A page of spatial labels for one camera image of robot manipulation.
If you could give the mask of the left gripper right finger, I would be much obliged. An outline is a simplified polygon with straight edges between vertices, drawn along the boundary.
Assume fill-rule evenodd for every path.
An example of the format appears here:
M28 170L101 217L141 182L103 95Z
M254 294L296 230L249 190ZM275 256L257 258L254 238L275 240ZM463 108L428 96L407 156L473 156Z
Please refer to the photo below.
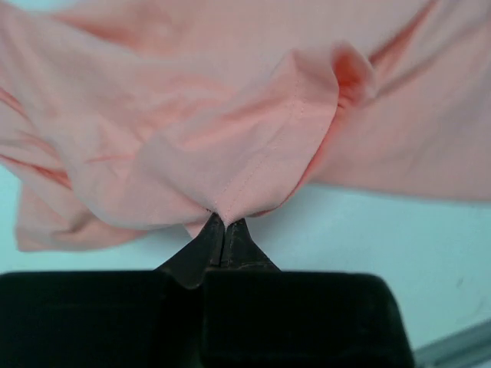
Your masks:
M280 271L244 220L203 281L205 367L412 367L404 322L373 274Z

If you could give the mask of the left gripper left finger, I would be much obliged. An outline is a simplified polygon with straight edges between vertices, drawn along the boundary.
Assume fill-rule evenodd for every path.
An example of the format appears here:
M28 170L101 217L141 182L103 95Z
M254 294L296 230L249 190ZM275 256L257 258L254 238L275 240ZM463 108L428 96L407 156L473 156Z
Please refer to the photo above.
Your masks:
M224 224L151 271L30 271L1 276L3 367L198 367L199 285Z

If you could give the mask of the salmon pink t shirt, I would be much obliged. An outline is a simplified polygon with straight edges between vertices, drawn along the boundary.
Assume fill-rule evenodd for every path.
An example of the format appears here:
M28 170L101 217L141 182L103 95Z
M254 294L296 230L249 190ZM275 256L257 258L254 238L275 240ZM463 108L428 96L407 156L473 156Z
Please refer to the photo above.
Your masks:
M303 185L490 199L488 1L1 4L24 251L196 235Z

